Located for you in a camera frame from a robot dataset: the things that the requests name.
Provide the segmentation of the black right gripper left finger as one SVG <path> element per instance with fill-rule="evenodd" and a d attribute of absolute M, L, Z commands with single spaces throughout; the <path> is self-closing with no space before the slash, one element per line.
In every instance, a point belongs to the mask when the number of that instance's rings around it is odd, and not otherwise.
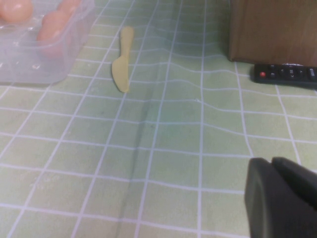
<path fill-rule="evenodd" d="M 249 160 L 244 199 L 252 238 L 317 236 L 317 209 L 291 190 L 271 161 Z"/>

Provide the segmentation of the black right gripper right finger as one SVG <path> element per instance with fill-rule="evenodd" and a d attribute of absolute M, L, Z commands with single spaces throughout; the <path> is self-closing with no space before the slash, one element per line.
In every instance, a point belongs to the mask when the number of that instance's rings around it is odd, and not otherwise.
<path fill-rule="evenodd" d="M 300 199 L 317 208 L 316 173 L 284 157 L 273 157 L 271 164 Z"/>

